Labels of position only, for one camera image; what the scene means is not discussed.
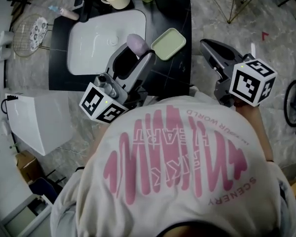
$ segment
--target pink graphic print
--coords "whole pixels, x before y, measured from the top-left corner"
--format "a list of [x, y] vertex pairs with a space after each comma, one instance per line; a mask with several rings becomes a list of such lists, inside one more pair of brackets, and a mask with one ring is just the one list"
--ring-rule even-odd
[[145, 118], [146, 135], [148, 139], [148, 150], [151, 165], [151, 180], [153, 191], [160, 191], [160, 131], [163, 128], [161, 110], [154, 112], [151, 128], [150, 114]]
[[216, 153], [215, 167], [213, 168], [211, 150], [209, 147], [208, 135], [207, 135], [205, 126], [201, 121], [197, 122], [197, 126], [202, 131], [206, 165], [207, 165], [209, 190], [211, 192], [214, 191], [218, 181], [218, 175], [220, 172], [222, 172], [223, 188], [225, 189], [225, 191], [229, 191], [232, 188], [233, 181], [229, 180], [227, 176], [226, 147], [225, 147], [224, 138], [219, 132], [214, 131], [216, 136], [216, 143], [217, 143], [217, 153]]
[[[166, 115], [162, 116], [161, 110], [145, 115], [145, 120], [138, 119], [134, 124], [134, 135], [132, 144], [128, 133], [124, 132], [119, 138], [119, 152], [112, 151], [104, 168], [103, 176], [109, 180], [109, 189], [116, 197], [122, 181], [124, 181], [125, 200], [128, 205], [135, 202], [136, 198], [136, 173], [140, 175], [140, 191], [143, 195], [149, 195], [152, 190], [155, 193], [160, 191], [161, 186], [161, 165], [164, 164], [165, 183], [167, 187], [178, 185], [181, 181], [181, 190], [187, 190], [190, 184], [190, 172], [194, 173], [194, 192], [200, 198], [203, 194], [201, 174], [207, 173], [209, 190], [213, 192], [217, 186], [219, 175], [222, 175], [222, 186], [229, 191], [233, 186], [233, 180], [227, 175], [227, 165], [233, 165], [232, 178], [238, 180], [242, 171], [247, 170], [247, 162], [241, 149], [214, 130], [215, 142], [217, 145], [216, 160], [213, 162], [209, 137], [206, 128], [201, 121], [195, 122], [189, 116], [188, 123], [192, 131], [192, 138], [189, 143], [193, 147], [193, 166], [189, 166], [189, 158], [186, 146], [186, 137], [183, 121], [178, 108], [166, 107]], [[204, 154], [206, 169], [201, 169], [201, 154]], [[137, 171], [137, 158], [140, 169]]]
[[228, 140], [229, 147], [229, 163], [234, 165], [233, 177], [239, 180], [241, 171], [247, 170], [247, 161], [241, 149], [236, 149], [235, 145]]
[[194, 120], [191, 116], [188, 117], [189, 125], [193, 131], [193, 158], [194, 158], [194, 182], [195, 182], [195, 195], [199, 198], [202, 196], [202, 179], [201, 179], [201, 158], [199, 151], [199, 143], [197, 136], [197, 127], [194, 123]]
[[181, 162], [183, 163], [182, 190], [189, 187], [189, 163], [185, 142], [183, 122], [178, 108], [169, 105], [166, 109], [166, 129], [163, 129], [162, 149], [167, 170], [167, 185], [178, 185], [181, 177]]

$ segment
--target cardboard box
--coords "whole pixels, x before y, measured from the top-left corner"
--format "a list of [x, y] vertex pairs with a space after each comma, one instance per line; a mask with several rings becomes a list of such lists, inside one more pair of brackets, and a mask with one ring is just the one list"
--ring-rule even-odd
[[28, 151], [18, 153], [16, 156], [16, 166], [18, 167], [25, 182], [32, 183], [39, 177], [43, 177], [43, 171], [35, 156]]

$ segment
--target decorative plate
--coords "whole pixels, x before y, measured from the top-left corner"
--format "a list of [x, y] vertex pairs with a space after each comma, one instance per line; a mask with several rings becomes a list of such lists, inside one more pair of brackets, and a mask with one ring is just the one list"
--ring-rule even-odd
[[39, 17], [33, 24], [30, 33], [30, 50], [36, 51], [40, 44], [42, 44], [47, 33], [47, 20]]

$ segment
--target black marble surface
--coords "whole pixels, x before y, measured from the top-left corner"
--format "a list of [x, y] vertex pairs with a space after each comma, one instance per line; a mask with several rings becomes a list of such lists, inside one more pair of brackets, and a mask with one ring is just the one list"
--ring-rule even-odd
[[[144, 88], [149, 95], [171, 97], [187, 95], [191, 69], [191, 10], [190, 0], [174, 0], [171, 10], [161, 13], [155, 1], [143, 3], [132, 0], [126, 9], [137, 9], [146, 16], [146, 42], [150, 46], [169, 28], [177, 29], [185, 38], [186, 45], [168, 61], [157, 58], [145, 81]], [[93, 9], [92, 17], [98, 16]], [[51, 49], [49, 54], [49, 89], [85, 91], [96, 75], [72, 75], [67, 69], [67, 49], [69, 33], [76, 21], [58, 17], [54, 21]]]

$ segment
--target black cord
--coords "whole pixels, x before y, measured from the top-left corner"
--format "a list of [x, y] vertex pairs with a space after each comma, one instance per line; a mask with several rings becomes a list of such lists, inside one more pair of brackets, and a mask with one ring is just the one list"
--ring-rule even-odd
[[7, 112], [7, 109], [6, 109], [6, 105], [5, 105], [5, 110], [6, 110], [6, 112], [3, 110], [3, 103], [5, 103], [6, 102], [6, 100], [7, 99], [4, 99], [2, 102], [1, 102], [1, 111], [4, 113], [4, 114], [6, 114], [6, 115], [8, 115], [8, 112]]
[[[2, 102], [1, 102], [1, 111], [2, 111], [4, 114], [6, 114], [6, 117], [7, 117], [8, 120], [9, 120], [9, 115], [8, 115], [8, 113], [7, 113], [6, 102], [7, 102], [7, 101], [11, 101], [11, 100], [15, 100], [15, 99], [18, 99], [18, 97], [17, 97], [17, 96], [9, 95], [9, 96], [7, 96], [6, 99], [3, 99]], [[5, 103], [5, 110], [6, 110], [6, 112], [3, 110], [3, 107], [2, 107], [2, 106], [3, 106], [3, 103]], [[14, 145], [15, 145], [16, 152], [19, 153], [20, 150], [19, 150], [18, 147], [16, 146], [16, 140], [15, 140], [15, 136], [14, 136], [14, 133], [13, 133], [13, 132], [11, 132], [11, 136], [12, 136], [13, 143], [14, 143]]]

